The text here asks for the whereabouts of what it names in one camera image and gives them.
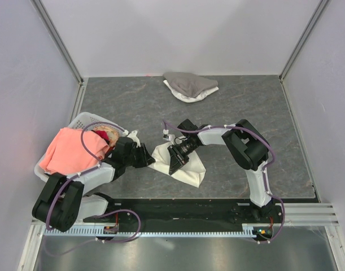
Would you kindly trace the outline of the white cloth napkin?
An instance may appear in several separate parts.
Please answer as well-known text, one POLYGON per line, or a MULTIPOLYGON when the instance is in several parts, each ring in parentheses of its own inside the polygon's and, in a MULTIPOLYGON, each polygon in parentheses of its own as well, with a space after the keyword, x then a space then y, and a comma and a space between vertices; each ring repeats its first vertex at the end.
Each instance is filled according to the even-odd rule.
POLYGON ((195 151, 188 155, 189 161, 186 165, 174 174, 169 175, 170 157, 167 147, 171 144, 171 142, 167 142, 155 147, 151 155, 155 162, 150 164, 149 168, 182 183, 199 188, 205 177, 206 168, 195 151))

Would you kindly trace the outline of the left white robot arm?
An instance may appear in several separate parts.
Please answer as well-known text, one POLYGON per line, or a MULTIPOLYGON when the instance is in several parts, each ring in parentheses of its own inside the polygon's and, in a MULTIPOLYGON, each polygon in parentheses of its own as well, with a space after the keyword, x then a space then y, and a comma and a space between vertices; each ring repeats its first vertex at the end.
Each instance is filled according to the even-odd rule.
POLYGON ((103 196, 85 194, 118 179, 127 167, 144 168, 154 162, 144 143, 121 137, 101 163, 71 176, 50 175, 33 206, 32 216, 44 222, 50 230, 61 232, 87 217, 97 216, 103 222, 109 222, 115 217, 115 207, 103 196))

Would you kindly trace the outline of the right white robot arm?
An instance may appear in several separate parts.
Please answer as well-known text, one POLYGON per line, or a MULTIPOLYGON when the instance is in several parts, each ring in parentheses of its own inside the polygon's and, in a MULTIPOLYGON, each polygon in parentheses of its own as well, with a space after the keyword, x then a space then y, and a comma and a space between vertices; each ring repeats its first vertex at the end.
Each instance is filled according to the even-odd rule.
POLYGON ((189 119, 181 122, 175 130, 185 137, 182 142, 167 148, 170 156, 169 174, 176 173, 189 161, 189 155, 200 146, 224 145, 234 161, 246 172, 250 189, 251 218, 263 222, 270 216, 271 202, 266 168, 269 159, 269 143, 245 119, 236 124, 213 126, 193 124, 189 119))

